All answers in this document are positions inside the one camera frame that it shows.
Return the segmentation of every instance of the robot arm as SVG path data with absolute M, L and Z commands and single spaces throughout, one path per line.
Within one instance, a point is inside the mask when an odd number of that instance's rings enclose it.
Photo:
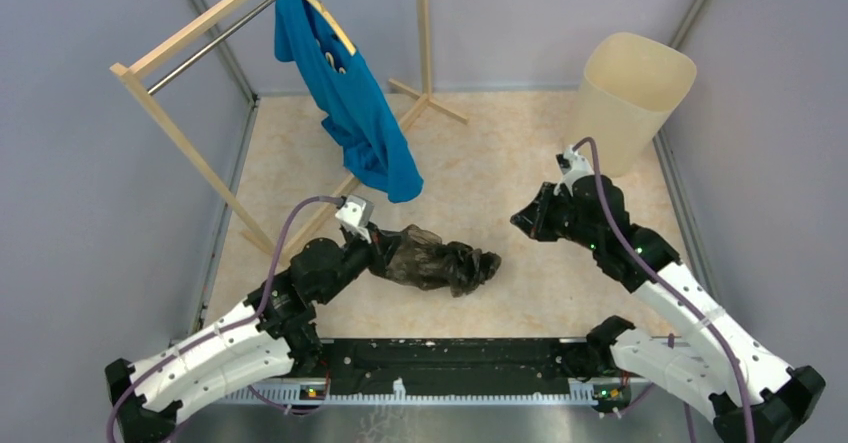
M 587 337 L 604 363 L 641 375 L 682 399 L 711 420 L 724 441 L 744 441 L 739 385 L 724 350 L 707 330 L 712 324 L 738 360 L 757 441 L 785 441 L 818 402 L 824 390 L 821 376 L 811 367 L 791 367 L 754 340 L 703 290 L 660 235 L 630 222 L 622 191 L 601 176 L 616 226 L 648 266 L 706 316 L 699 321 L 683 302 L 652 281 L 616 238 L 587 159 L 569 148 L 557 155 L 557 162 L 563 173 L 559 183 L 544 183 L 533 202 L 512 217 L 512 224 L 538 241 L 564 238 L 592 250 L 601 271 L 668 319 L 700 356 L 699 360 L 685 356 L 614 316 Z
M 253 320 L 227 328 L 256 314 L 264 285 L 168 350 L 107 366 L 115 405 L 141 375 L 170 360 L 139 383 L 118 409 L 125 441 L 159 443 L 192 414 L 228 393 L 294 369 L 312 369 L 321 359 L 313 302 L 328 303 L 366 269 L 384 270 L 400 243 L 396 233 L 383 232 L 369 221 L 371 212 L 372 203 L 346 198 L 336 212 L 344 246 L 324 238 L 310 241 L 289 268 L 274 277 L 270 301 Z

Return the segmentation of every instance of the metal hanging bar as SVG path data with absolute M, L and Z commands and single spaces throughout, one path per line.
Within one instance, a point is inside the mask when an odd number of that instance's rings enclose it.
M 197 63 L 204 55 L 214 50 L 216 46 L 220 45 L 224 40 L 232 36 L 233 33 L 238 31 L 242 26 L 246 25 L 247 22 L 252 20 L 256 15 L 262 13 L 262 10 L 271 6 L 276 0 L 264 0 L 259 4 L 256 8 L 252 9 L 248 14 L 241 17 L 238 21 L 233 23 L 229 28 L 224 30 L 220 35 L 218 35 L 215 39 L 206 44 L 203 48 L 198 50 L 195 54 L 188 57 L 185 61 L 180 63 L 179 66 L 171 70 L 170 73 L 163 76 L 161 80 L 157 81 L 150 88 L 147 89 L 147 92 L 150 95 L 155 95 L 159 90 L 164 88 L 168 83 L 174 81 L 174 78 L 180 76 L 185 70 L 189 69 L 191 65 Z

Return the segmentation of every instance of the gray wall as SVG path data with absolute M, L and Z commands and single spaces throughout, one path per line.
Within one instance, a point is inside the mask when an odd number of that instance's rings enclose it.
M 389 77 L 418 84 L 415 0 L 323 2 L 380 84 Z M 627 30 L 667 41 L 691 2 L 430 0 L 436 89 L 575 85 L 606 36 Z M 304 92 L 295 66 L 274 60 L 273 27 L 273 11 L 261 14 L 231 39 L 233 51 L 258 93 Z
M 793 441 L 845 441 L 848 0 L 713 0 L 666 125 L 723 303 L 829 387 Z
M 0 0 L 0 441 L 104 441 L 103 367 L 188 328 L 219 198 L 109 72 L 186 0 Z M 215 57 L 160 93 L 214 167 L 247 106 Z

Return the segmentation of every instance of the trash can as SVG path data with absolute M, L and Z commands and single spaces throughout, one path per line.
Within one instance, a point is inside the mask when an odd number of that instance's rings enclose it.
M 591 136 L 601 172 L 627 173 L 695 81 L 686 55 L 633 33 L 616 33 L 598 45 L 568 119 L 564 144 Z M 591 161 L 589 146 L 581 148 Z

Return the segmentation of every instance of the crumpled black fabric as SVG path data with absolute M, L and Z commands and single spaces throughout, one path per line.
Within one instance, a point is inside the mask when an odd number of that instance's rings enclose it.
M 495 253 L 484 253 L 458 241 L 443 244 L 439 235 L 416 225 L 399 233 L 401 244 L 385 273 L 372 273 L 401 285 L 421 290 L 447 286 L 452 296 L 459 297 L 492 279 L 501 265 L 501 257 Z

